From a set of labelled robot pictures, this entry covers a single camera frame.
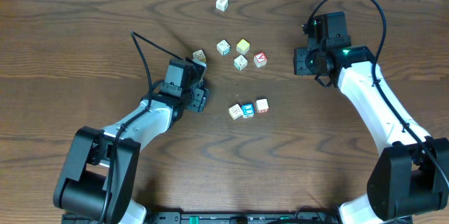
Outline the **cream block with red drawing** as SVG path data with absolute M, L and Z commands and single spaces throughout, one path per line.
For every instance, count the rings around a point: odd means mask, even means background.
M 239 104 L 231 106 L 228 111 L 233 120 L 243 116 L 243 110 Z

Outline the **white block red side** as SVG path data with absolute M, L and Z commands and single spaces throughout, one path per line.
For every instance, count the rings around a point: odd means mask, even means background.
M 255 110 L 252 103 L 248 103 L 241 106 L 243 112 L 243 118 L 253 117 L 255 114 Z

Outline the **white block blue side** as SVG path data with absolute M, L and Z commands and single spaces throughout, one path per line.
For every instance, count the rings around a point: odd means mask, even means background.
M 269 111 L 269 104 L 266 98 L 255 101 L 257 113 L 264 113 Z

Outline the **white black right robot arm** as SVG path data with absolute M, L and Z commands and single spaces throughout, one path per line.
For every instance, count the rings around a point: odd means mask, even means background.
M 352 46 L 343 34 L 316 38 L 297 48 L 296 75 L 329 77 L 356 108 L 379 159 L 366 193 L 339 206 L 341 223 L 388 223 L 448 205 L 448 139 L 432 138 L 384 81 L 377 57 Z

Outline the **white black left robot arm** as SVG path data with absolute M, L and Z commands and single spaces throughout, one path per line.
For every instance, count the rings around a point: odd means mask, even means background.
M 159 92 L 115 124 L 80 128 L 60 173 L 53 204 L 91 223 L 143 223 L 147 209 L 132 198 L 140 151 L 165 133 L 185 110 L 202 112 L 204 80 L 161 80 Z

